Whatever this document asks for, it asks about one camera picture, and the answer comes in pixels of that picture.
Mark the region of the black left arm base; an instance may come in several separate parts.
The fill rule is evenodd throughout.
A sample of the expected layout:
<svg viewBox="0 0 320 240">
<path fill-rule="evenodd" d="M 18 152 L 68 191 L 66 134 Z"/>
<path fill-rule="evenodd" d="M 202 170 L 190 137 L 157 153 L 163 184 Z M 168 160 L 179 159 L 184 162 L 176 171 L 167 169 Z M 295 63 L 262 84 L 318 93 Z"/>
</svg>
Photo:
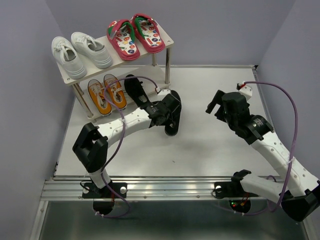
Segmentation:
<svg viewBox="0 0 320 240">
<path fill-rule="evenodd" d="M 101 217 L 115 218 L 112 211 L 116 207 L 116 199 L 120 199 L 107 186 L 98 188 L 92 181 L 81 181 L 82 198 L 93 200 L 92 207 L 97 215 Z"/>
</svg>

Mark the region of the white wooden shoe shelf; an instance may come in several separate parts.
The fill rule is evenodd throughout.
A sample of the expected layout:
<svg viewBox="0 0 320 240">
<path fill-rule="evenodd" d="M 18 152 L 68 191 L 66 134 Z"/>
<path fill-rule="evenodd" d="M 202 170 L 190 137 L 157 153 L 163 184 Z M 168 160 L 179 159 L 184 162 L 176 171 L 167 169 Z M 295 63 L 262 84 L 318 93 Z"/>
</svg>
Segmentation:
<svg viewBox="0 0 320 240">
<path fill-rule="evenodd" d="M 64 83 L 72 87 L 74 94 L 77 98 L 76 108 L 82 107 L 85 111 L 85 115 L 89 120 L 95 120 L 100 118 L 102 115 L 99 113 L 97 107 L 94 105 L 94 102 L 91 100 L 88 93 L 88 83 L 92 79 L 96 79 L 100 82 L 103 82 L 103 78 L 106 74 L 112 74 L 118 79 L 126 77 L 126 75 L 132 74 L 135 76 L 144 76 L 155 81 L 157 86 L 161 89 L 165 89 L 170 85 L 170 53 L 171 47 L 174 44 L 172 38 L 160 27 L 159 28 L 160 36 L 165 43 L 166 60 L 165 67 L 160 67 L 156 61 L 156 55 L 148 53 L 143 45 L 136 41 L 135 44 L 140 51 L 140 59 L 144 57 L 152 57 L 152 64 L 150 65 L 130 65 L 131 61 L 125 61 L 119 57 L 116 50 L 113 48 L 111 43 L 108 41 L 106 36 L 102 36 L 97 40 L 100 41 L 108 50 L 113 64 L 104 69 L 97 68 L 92 61 L 89 60 L 84 55 L 79 55 L 84 67 L 87 70 L 87 74 L 80 79 L 71 79 L 67 72 L 58 66 L 61 78 Z"/>
</svg>

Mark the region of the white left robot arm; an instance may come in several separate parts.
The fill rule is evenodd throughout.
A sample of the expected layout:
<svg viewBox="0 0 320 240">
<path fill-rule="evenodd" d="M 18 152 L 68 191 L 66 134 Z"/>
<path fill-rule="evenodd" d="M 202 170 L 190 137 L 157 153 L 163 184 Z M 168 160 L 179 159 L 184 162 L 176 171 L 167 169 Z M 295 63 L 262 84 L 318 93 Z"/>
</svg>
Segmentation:
<svg viewBox="0 0 320 240">
<path fill-rule="evenodd" d="M 94 183 L 94 191 L 100 197 L 111 193 L 111 179 L 106 171 L 108 148 L 135 132 L 153 126 L 164 126 L 165 134 L 178 133 L 182 110 L 179 94 L 172 90 L 160 101 L 145 102 L 135 111 L 109 123 L 85 124 L 72 151 L 82 163 Z"/>
</svg>

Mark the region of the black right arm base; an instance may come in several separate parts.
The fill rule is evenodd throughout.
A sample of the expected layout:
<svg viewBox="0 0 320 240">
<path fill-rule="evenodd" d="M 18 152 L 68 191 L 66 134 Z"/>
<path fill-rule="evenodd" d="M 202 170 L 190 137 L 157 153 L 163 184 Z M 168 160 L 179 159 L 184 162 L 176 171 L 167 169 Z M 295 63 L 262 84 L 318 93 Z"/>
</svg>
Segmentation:
<svg viewBox="0 0 320 240">
<path fill-rule="evenodd" d="M 229 200 L 231 210 L 236 213 L 247 214 L 251 209 L 250 197 L 255 195 L 245 191 L 241 181 L 249 174 L 251 172 L 244 169 L 234 173 L 230 181 L 215 182 L 211 195 L 216 199 L 231 198 Z"/>
</svg>

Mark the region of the colourful pink slipper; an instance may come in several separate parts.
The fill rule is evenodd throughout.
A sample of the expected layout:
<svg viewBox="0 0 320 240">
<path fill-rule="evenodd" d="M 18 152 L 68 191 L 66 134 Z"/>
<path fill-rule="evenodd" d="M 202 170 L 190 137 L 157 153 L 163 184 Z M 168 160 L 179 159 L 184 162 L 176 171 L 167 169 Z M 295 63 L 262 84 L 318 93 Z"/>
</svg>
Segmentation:
<svg viewBox="0 0 320 240">
<path fill-rule="evenodd" d="M 140 57 L 134 28 L 128 19 L 114 20 L 108 26 L 106 36 L 122 60 L 133 61 Z"/>
<path fill-rule="evenodd" d="M 156 54 L 165 49 L 157 22 L 144 13 L 136 13 L 130 23 L 133 26 L 134 35 L 140 41 L 144 49 L 150 54 Z"/>
</svg>

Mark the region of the black sneaker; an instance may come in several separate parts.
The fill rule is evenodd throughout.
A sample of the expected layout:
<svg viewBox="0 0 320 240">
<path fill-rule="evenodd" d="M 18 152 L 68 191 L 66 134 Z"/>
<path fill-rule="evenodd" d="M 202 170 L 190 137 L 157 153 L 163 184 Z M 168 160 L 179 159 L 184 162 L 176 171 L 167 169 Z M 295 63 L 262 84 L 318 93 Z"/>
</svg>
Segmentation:
<svg viewBox="0 0 320 240">
<path fill-rule="evenodd" d="M 141 109 L 150 109 L 152 103 L 150 102 L 143 86 L 142 81 L 132 74 L 126 76 L 129 79 L 124 81 L 125 91 L 134 103 Z"/>
<path fill-rule="evenodd" d="M 182 102 L 179 94 L 175 90 L 171 90 L 171 94 L 179 100 L 179 105 L 175 108 L 175 110 L 170 114 L 169 119 L 166 121 L 164 126 L 165 134 L 173 137 L 178 133 L 180 117 L 182 111 Z"/>
</svg>

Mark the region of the white sneaker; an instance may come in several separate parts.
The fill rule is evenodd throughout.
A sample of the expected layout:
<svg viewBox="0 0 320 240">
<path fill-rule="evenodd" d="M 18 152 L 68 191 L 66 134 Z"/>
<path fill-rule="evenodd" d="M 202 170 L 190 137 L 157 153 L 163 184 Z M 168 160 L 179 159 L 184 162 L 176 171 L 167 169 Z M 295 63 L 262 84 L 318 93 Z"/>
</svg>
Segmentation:
<svg viewBox="0 0 320 240">
<path fill-rule="evenodd" d="M 77 80 L 87 74 L 87 69 L 78 53 L 66 38 L 62 36 L 55 37 L 51 42 L 51 51 L 56 62 L 71 79 Z"/>
<path fill-rule="evenodd" d="M 82 32 L 74 32 L 70 39 L 73 48 L 89 58 L 97 68 L 106 69 L 113 64 L 107 48 L 92 36 Z"/>
</svg>

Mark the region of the orange sneaker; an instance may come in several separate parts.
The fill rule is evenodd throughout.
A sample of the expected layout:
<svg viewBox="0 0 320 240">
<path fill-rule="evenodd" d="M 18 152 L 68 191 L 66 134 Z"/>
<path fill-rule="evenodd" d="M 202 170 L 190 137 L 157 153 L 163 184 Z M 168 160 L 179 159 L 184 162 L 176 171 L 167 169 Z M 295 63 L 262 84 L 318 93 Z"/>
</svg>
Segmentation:
<svg viewBox="0 0 320 240">
<path fill-rule="evenodd" d="M 88 82 L 87 90 L 99 113 L 103 116 L 110 115 L 112 113 L 112 107 L 104 97 L 103 85 L 98 80 L 91 79 Z"/>
<path fill-rule="evenodd" d="M 125 93 L 118 79 L 112 74 L 106 74 L 103 78 L 104 86 L 111 101 L 120 109 L 124 110 L 127 107 L 127 100 Z"/>
</svg>

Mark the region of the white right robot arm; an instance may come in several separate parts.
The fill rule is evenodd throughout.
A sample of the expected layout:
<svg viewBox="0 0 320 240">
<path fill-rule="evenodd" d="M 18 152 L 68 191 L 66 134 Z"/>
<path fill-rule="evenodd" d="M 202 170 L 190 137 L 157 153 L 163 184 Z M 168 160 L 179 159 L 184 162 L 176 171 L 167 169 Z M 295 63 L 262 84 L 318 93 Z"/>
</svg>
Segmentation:
<svg viewBox="0 0 320 240">
<path fill-rule="evenodd" d="M 218 90 L 208 104 L 210 114 L 219 106 L 215 116 L 227 123 L 235 134 L 261 154 L 283 179 L 274 182 L 249 170 L 237 171 L 229 181 L 215 184 L 212 195 L 217 199 L 259 196 L 277 203 L 293 220 L 303 221 L 320 206 L 320 180 L 281 143 L 271 124 L 261 115 L 250 114 L 247 98 L 240 92 Z"/>
</svg>

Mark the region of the aluminium mounting rail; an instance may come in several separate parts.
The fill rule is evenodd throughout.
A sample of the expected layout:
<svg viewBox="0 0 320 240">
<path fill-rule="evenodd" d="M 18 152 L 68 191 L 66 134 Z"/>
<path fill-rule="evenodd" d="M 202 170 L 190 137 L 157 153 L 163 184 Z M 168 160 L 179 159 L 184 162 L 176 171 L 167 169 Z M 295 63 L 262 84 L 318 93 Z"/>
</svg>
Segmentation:
<svg viewBox="0 0 320 240">
<path fill-rule="evenodd" d="M 127 183 L 126 200 L 139 201 L 207 201 L 214 200 L 215 183 L 230 177 L 114 177 L 114 183 Z M 83 201 L 80 178 L 46 181 L 42 201 Z"/>
</svg>

